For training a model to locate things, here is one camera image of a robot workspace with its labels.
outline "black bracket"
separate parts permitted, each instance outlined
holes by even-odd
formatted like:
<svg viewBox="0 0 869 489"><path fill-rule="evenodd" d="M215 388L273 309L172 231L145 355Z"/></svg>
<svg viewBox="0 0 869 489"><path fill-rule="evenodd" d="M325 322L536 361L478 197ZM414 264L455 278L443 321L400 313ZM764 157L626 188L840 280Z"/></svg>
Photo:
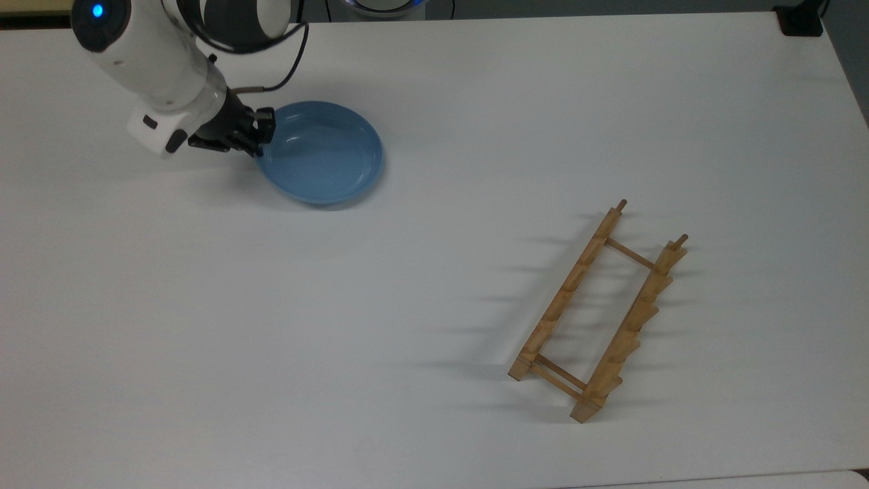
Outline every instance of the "black bracket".
<svg viewBox="0 0 869 489"><path fill-rule="evenodd" d="M824 0L805 0L796 7L773 7L779 18L781 33L792 37L820 37L824 33L824 26L820 23L818 9L823 2Z"/></svg>

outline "gray floor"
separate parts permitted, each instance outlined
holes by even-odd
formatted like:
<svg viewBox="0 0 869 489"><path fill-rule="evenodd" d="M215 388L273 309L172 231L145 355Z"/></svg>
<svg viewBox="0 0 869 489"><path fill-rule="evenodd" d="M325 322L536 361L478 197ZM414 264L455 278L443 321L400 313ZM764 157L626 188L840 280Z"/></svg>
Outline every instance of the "gray floor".
<svg viewBox="0 0 869 489"><path fill-rule="evenodd" d="M342 0L305 0L309 22L346 22ZM799 0L455 0L455 18L607 16L688 12L769 11L777 4ZM449 18L450 0L430 0L427 18ZM831 0L824 24L854 95L869 121L869 0Z"/></svg>

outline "blue bowl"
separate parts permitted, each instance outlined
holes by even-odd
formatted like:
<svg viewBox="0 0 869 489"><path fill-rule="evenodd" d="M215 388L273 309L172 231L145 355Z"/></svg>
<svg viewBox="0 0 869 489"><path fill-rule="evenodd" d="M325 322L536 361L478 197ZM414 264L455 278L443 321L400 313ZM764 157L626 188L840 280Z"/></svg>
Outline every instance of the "blue bowl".
<svg viewBox="0 0 869 489"><path fill-rule="evenodd" d="M347 107L297 102L275 111L275 135L256 164L290 197L336 204L377 181L383 145L371 124Z"/></svg>

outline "black cable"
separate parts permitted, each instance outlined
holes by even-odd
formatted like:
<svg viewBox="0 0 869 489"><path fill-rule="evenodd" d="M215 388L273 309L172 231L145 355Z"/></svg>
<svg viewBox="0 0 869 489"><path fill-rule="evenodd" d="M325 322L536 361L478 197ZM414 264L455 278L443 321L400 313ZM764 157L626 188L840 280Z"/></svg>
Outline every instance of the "black cable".
<svg viewBox="0 0 869 489"><path fill-rule="evenodd" d="M299 10L295 12L295 23L302 23L303 10L305 10L305 0L299 0Z"/></svg>
<svg viewBox="0 0 869 489"><path fill-rule="evenodd" d="M299 52L298 52L298 54L295 55L295 61L293 62L293 67L289 69L289 73L287 73L287 76L284 77L280 83L278 83L277 85L272 85L270 87L262 87L262 91L275 91L275 90L281 89L281 87L283 87L283 85L287 84L289 79L293 77L293 75L295 74L295 69L299 67L299 62L302 60L302 55L305 54L305 45L308 44L308 30L309 30L309 26L308 26L307 22L300 23L299 25L304 25L305 30L302 32L302 43L299 44Z"/></svg>
<svg viewBox="0 0 869 489"><path fill-rule="evenodd" d="M205 25L202 22L202 14L199 12L198 5L194 5L191 2L185 2L185 0L177 0L177 2L178 2L178 10L181 12L181 17L184 19L184 22L190 27L190 30L192 30L193 33L197 37L202 39L202 41L204 43L206 43L207 45L211 46L212 48L214 48L216 50L226 52L229 54L252 54L255 52L267 50L268 48L271 48L273 46L276 46L276 45L286 41L287 39L292 37L296 32L298 32L299 29L304 29L304 31L302 33L302 43L299 44L299 52L298 52L298 54L295 55L295 61L293 62L293 66L292 66L292 68L289 69L289 73L287 73L287 76L284 77L283 80L281 80L278 84L272 85L270 87L249 86L249 87L236 88L236 89L232 90L234 93L255 93L255 92L279 90L279 89L281 89L281 87L283 87L283 85L287 84L289 79L292 78L293 75L295 74L295 70L299 67L299 63L302 60L302 55L305 54L305 46L308 45L308 31L310 30L310 27L308 26L307 22L301 21L296 26L294 26L292 29L288 30L287 32L284 32L280 37L277 37L275 39L269 39L268 41L263 42L261 44L250 44L250 45L244 46L244 47L231 46L231 45L222 46L217 41L215 41L214 38L212 38L211 36L206 34Z"/></svg>

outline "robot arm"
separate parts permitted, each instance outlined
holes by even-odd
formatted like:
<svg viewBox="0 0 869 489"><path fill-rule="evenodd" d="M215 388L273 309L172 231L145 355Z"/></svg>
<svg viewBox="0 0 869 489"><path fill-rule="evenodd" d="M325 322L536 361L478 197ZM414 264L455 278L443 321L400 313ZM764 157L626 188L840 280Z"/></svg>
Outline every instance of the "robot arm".
<svg viewBox="0 0 869 489"><path fill-rule="evenodd" d="M222 44L263 45L281 39L289 0L193 1L75 0L72 27L96 64L139 95L127 130L146 148L168 157L188 141L262 154L274 132L274 111L242 104L196 47L193 32L207 25ZM184 20L191 15L198 27Z"/></svg>

